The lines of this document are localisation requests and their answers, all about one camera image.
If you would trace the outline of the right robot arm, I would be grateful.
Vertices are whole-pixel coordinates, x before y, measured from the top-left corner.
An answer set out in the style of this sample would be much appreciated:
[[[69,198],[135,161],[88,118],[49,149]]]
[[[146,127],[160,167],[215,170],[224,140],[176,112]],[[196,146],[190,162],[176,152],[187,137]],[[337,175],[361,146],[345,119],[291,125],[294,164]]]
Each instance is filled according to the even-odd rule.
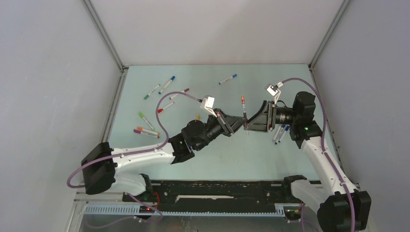
[[[362,231],[367,227],[371,197],[367,191],[360,191],[338,166],[314,120],[315,109],[315,96],[305,91],[296,94],[291,108],[264,101],[245,123],[245,130],[269,132],[276,124],[289,126],[291,139],[312,164],[322,189],[302,175],[288,176],[282,182],[282,198],[287,202],[301,200],[316,213],[324,232]]]

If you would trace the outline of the red gel pen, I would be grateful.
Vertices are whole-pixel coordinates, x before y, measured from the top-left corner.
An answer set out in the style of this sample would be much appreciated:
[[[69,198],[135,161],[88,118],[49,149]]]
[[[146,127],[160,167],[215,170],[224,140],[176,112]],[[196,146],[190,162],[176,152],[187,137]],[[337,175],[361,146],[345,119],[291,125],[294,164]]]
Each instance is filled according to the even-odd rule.
[[[241,96],[241,103],[242,103],[242,109],[243,109],[243,117],[246,119],[245,122],[244,122],[244,131],[246,133],[246,136],[248,136],[249,132],[247,130],[245,130],[245,126],[247,125],[247,112],[246,112],[244,96]]]

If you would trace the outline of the white marker dark blue cap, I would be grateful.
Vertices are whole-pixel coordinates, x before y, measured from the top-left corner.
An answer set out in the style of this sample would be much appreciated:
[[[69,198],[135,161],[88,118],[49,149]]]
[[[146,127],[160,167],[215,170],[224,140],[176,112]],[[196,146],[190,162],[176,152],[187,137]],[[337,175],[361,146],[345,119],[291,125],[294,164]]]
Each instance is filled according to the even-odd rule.
[[[281,129],[281,131],[280,131],[280,134],[278,135],[278,138],[277,138],[277,141],[276,141],[275,144],[277,144],[277,143],[279,142],[280,136],[281,136],[282,133],[284,132],[285,128],[286,128],[286,124],[282,124],[282,129]]]

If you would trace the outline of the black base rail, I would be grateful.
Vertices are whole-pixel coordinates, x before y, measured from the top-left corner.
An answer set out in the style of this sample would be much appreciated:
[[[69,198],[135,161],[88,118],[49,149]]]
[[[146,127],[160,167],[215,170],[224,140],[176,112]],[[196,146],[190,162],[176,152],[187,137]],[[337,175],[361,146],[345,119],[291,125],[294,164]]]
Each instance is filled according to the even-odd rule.
[[[160,211],[267,212],[276,204],[301,204],[280,181],[154,180],[135,198],[158,204]]]

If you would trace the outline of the dark red cap marker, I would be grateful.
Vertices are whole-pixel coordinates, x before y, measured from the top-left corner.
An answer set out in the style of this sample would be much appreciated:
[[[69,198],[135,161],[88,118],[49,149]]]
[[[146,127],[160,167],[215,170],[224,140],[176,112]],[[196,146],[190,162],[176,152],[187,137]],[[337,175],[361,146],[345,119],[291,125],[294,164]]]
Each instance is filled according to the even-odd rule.
[[[185,90],[183,90],[183,91],[181,91],[181,92],[179,92],[179,93],[177,93],[177,94],[172,95],[171,97],[169,97],[169,99],[170,99],[170,100],[173,100],[174,98],[176,98],[177,96],[179,96],[181,93],[186,93],[187,91],[189,91],[189,88],[186,88]]]

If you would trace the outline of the red cap white marker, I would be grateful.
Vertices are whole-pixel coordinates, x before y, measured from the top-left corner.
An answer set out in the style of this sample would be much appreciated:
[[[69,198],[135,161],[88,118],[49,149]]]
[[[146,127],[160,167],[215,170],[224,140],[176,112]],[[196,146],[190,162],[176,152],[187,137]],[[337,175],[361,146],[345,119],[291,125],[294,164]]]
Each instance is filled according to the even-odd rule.
[[[164,111],[165,109],[169,108],[170,106],[174,105],[174,101],[170,102],[169,104],[165,105],[164,107],[160,108],[157,110],[157,113],[161,113],[162,111]]]

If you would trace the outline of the light green cap marker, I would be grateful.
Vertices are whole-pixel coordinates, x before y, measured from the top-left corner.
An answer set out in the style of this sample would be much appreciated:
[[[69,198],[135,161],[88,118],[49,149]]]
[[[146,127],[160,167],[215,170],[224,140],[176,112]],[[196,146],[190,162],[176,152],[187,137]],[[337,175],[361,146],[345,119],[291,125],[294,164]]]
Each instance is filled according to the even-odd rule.
[[[147,120],[147,118],[145,117],[145,115],[142,112],[139,112],[138,115],[140,116],[140,118],[147,123],[147,125],[154,130],[155,128],[153,127],[153,125]]]

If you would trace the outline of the green cap white marker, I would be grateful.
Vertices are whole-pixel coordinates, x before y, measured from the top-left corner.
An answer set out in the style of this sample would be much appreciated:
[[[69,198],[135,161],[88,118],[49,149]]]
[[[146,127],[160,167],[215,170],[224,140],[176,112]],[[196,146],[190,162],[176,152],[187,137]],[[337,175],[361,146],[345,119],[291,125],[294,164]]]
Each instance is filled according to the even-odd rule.
[[[160,84],[157,84],[156,86],[154,86],[153,89],[144,96],[144,100],[149,98],[160,86],[161,86]]]

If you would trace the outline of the orange cap marker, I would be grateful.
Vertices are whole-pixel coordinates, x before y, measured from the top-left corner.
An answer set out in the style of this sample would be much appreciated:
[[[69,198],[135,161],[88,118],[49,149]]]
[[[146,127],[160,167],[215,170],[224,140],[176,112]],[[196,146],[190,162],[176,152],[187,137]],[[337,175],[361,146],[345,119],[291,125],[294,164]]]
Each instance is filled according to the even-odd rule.
[[[151,133],[151,134],[156,134],[156,135],[159,135],[159,134],[160,134],[159,132],[152,131],[152,130],[149,130],[149,129],[145,129],[145,128],[143,128],[143,127],[137,127],[137,129],[138,129],[139,131],[144,131],[144,132]]]

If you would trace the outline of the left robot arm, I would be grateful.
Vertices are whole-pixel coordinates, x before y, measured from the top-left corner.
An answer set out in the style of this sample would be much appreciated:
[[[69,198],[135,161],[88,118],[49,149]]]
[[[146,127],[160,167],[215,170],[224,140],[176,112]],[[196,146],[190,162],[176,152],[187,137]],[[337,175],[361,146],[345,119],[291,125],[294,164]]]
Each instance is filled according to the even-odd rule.
[[[207,122],[190,121],[165,145],[137,148],[111,148],[108,142],[96,145],[81,161],[86,194],[126,192],[141,201],[148,201],[153,195],[149,176],[132,174],[132,171],[151,165],[185,162],[218,136],[232,136],[247,120],[242,116],[227,115],[218,108],[215,113],[209,115]]]

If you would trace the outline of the far blue cap marker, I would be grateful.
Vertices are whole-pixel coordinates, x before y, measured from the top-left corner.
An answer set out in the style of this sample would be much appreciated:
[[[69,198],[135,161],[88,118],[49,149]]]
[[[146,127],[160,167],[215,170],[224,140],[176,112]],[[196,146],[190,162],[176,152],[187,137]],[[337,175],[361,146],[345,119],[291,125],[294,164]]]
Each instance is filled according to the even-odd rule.
[[[237,77],[237,74],[233,74],[233,75],[229,76],[228,78],[225,78],[224,80],[220,81],[220,82],[219,82],[219,85],[222,85],[223,83],[225,83],[225,82],[227,82],[227,81],[229,81],[229,80],[232,80],[232,79],[234,79],[234,78],[236,78],[236,77]]]

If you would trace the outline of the purple cap marker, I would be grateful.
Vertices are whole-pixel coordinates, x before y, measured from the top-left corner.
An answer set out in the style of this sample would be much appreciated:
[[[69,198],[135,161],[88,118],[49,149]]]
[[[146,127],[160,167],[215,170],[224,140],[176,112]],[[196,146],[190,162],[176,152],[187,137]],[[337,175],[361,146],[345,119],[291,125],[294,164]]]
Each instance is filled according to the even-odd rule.
[[[143,135],[154,137],[154,138],[159,138],[160,137],[158,134],[153,134],[153,133],[145,132],[145,131],[142,131],[142,130],[134,129],[133,131],[134,131],[134,133],[143,134]]]

